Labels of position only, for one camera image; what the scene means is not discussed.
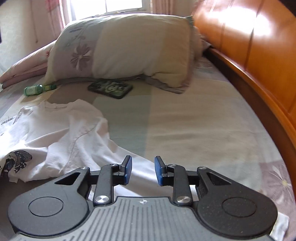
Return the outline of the white printed t-shirt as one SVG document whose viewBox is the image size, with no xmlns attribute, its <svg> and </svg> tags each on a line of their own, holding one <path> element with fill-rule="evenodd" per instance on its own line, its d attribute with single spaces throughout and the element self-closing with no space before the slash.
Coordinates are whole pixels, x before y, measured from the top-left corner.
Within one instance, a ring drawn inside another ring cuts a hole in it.
<svg viewBox="0 0 296 241">
<path fill-rule="evenodd" d="M 132 179 L 127 187 L 117 187 L 117 196 L 168 196 L 171 188 L 160 187 L 147 161 L 112 144 L 107 124 L 96 115 L 82 120 L 86 105 L 78 100 L 69 106 L 41 102 L 25 106 L 11 123 L 1 122 L 1 165 L 8 173 L 1 177 L 1 239 L 10 237 L 7 210 L 21 193 L 81 166 L 98 170 L 132 156 Z"/>
</svg>

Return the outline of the floral beige pillow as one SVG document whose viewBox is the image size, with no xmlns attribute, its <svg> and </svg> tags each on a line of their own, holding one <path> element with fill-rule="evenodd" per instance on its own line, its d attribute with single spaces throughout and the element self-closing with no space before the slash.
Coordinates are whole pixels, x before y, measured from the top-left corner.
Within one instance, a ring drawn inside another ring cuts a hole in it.
<svg viewBox="0 0 296 241">
<path fill-rule="evenodd" d="M 73 21 L 49 53 L 45 83 L 142 77 L 157 88 L 183 93 L 203 50 L 191 16 L 121 14 Z"/>
</svg>

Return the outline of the pink patterned curtain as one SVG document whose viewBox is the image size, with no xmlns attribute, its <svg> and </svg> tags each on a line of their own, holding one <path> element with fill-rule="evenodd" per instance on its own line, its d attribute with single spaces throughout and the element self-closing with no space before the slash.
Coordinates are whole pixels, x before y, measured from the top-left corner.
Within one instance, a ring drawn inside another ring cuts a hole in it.
<svg viewBox="0 0 296 241">
<path fill-rule="evenodd" d="M 68 3 L 66 0 L 45 0 L 49 23 L 55 38 L 69 23 Z"/>
</svg>

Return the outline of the pink folded quilt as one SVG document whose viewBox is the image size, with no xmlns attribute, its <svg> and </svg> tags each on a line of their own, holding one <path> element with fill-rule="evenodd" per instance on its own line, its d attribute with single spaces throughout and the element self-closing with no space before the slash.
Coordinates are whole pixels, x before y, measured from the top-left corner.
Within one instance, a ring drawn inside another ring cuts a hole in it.
<svg viewBox="0 0 296 241">
<path fill-rule="evenodd" d="M 5 89 L 11 85 L 29 78 L 43 75 L 47 71 L 48 58 L 56 41 L 32 52 L 25 58 L 12 65 L 1 75 L 1 87 Z"/>
</svg>

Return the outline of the orange wooden headboard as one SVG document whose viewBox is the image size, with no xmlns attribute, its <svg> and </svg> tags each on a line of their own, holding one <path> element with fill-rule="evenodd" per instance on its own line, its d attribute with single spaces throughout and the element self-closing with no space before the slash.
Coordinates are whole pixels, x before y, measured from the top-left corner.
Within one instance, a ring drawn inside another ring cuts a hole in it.
<svg viewBox="0 0 296 241">
<path fill-rule="evenodd" d="M 295 1 L 196 1 L 194 23 L 288 135 L 273 139 L 295 180 Z"/>
</svg>

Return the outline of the green glass bottle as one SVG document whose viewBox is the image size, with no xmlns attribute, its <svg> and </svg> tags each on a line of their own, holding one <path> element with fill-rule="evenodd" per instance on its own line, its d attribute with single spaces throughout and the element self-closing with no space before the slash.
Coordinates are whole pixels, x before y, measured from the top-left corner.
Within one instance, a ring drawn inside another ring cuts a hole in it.
<svg viewBox="0 0 296 241">
<path fill-rule="evenodd" d="M 23 90 L 23 94 L 25 96 L 33 96 L 33 95 L 39 95 L 42 94 L 43 92 L 55 90 L 57 88 L 57 85 L 51 84 L 51 85 L 34 85 L 34 86 L 27 86 Z"/>
</svg>

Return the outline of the green cartoon phone case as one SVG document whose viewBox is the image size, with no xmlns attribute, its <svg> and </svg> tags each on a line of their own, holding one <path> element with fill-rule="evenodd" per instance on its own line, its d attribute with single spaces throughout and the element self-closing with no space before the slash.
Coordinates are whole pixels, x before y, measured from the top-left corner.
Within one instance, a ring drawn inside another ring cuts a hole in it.
<svg viewBox="0 0 296 241">
<path fill-rule="evenodd" d="M 133 86 L 117 80 L 97 80 L 91 83 L 87 89 L 104 96 L 122 99 L 132 91 Z"/>
</svg>

